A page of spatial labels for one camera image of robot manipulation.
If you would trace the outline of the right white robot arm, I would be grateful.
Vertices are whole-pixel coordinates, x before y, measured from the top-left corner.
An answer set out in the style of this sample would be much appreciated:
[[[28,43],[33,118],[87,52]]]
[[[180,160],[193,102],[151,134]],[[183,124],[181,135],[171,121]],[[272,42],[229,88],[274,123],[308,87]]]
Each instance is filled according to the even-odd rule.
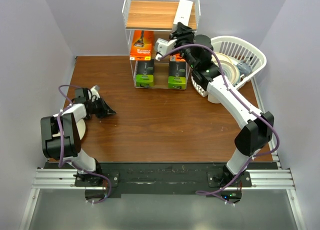
[[[208,36],[196,35],[191,27],[178,22],[169,41],[157,44],[157,59],[178,54],[192,69],[191,81],[197,92],[211,103],[222,104],[237,122],[240,132],[234,140],[235,151],[218,176],[221,187],[235,186],[249,162],[261,156],[261,149],[272,139],[274,116],[252,105],[228,80]]]

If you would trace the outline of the silver grey box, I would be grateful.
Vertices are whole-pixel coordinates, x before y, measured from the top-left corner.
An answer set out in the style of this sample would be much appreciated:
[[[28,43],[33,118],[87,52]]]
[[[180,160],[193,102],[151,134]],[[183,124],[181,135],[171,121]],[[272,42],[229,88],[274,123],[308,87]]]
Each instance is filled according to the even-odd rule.
[[[182,23],[188,26],[191,12],[193,8],[193,2],[190,0],[179,0],[176,14],[173,20],[172,29],[175,31],[178,28],[178,23]]]

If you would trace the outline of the orange razor box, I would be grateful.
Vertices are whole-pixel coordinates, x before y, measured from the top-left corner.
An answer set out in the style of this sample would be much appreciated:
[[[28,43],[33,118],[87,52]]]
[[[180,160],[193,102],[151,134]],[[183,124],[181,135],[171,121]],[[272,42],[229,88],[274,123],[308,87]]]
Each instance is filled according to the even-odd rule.
[[[135,61],[150,61],[154,46],[154,32],[150,30],[135,30],[130,47],[129,59]]]
[[[170,55],[169,60],[170,62],[185,62],[185,59],[182,58],[179,54]]]

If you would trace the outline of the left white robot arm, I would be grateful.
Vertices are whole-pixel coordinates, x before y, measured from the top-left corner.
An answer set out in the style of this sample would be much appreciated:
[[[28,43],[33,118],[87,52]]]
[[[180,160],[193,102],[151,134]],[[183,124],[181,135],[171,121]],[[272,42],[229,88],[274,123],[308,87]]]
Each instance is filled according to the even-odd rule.
[[[40,120],[42,151],[46,158],[58,161],[58,167],[69,164],[77,170],[75,177],[92,186],[101,185],[106,178],[98,161],[83,149],[77,123],[92,115],[102,119],[115,115],[99,94],[97,85],[75,89],[75,98],[58,114]]]

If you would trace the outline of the black green razor box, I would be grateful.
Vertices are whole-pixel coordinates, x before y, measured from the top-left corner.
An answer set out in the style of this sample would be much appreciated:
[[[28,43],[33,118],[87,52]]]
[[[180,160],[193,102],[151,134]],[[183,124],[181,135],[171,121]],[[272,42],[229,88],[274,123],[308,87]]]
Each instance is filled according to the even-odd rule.
[[[185,90],[187,85],[187,68],[185,62],[169,63],[168,88]]]
[[[155,62],[149,61],[137,61],[135,72],[135,85],[136,87],[151,88],[155,84]]]

